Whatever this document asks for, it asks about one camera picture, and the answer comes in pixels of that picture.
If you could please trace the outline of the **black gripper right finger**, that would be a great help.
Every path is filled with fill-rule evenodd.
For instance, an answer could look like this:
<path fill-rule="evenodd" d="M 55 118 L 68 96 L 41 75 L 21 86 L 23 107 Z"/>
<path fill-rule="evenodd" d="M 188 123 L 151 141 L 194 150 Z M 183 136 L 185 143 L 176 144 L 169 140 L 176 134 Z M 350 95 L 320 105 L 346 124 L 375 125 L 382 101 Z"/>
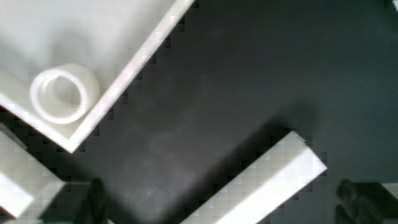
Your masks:
<path fill-rule="evenodd" d="M 398 183 L 341 180 L 334 224 L 398 224 Z"/>

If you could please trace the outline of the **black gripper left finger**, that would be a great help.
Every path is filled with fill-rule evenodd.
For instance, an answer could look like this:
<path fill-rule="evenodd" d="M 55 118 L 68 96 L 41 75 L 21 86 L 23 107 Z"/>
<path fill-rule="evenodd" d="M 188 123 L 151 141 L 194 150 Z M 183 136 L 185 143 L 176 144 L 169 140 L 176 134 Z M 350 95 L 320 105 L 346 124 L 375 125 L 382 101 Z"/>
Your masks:
<path fill-rule="evenodd" d="M 66 187 L 68 220 L 71 224 L 108 224 L 105 185 L 100 179 Z"/>

